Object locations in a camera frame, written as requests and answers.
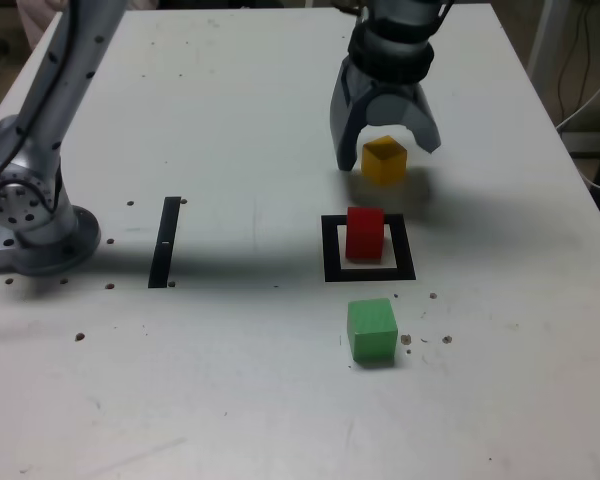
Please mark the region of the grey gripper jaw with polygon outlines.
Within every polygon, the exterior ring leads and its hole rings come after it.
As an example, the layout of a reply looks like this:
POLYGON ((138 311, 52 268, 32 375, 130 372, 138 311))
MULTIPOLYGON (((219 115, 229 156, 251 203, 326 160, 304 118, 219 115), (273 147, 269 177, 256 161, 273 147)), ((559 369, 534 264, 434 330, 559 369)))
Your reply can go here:
POLYGON ((395 92, 382 93, 366 107, 369 126, 402 125, 409 130, 416 144, 433 153, 441 145, 437 124, 420 85, 406 85, 395 92))

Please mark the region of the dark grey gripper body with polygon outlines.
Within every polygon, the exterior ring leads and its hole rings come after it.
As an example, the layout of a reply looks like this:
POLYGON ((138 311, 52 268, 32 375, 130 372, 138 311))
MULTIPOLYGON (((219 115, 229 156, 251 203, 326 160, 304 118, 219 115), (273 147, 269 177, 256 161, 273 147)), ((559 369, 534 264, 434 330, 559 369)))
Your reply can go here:
POLYGON ((367 72, 360 67, 351 67, 351 81, 355 94, 380 94, 381 92, 401 92, 409 90, 421 82, 420 75, 391 73, 388 70, 367 72))

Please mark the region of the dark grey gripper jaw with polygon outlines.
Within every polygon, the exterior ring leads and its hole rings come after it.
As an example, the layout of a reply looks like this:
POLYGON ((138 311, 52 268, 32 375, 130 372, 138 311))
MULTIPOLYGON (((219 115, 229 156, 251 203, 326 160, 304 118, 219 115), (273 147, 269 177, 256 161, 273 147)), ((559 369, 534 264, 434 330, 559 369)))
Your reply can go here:
POLYGON ((340 67, 330 104, 330 131, 338 169, 350 172, 357 161, 357 141, 368 125, 366 108, 373 81, 347 56, 340 67))

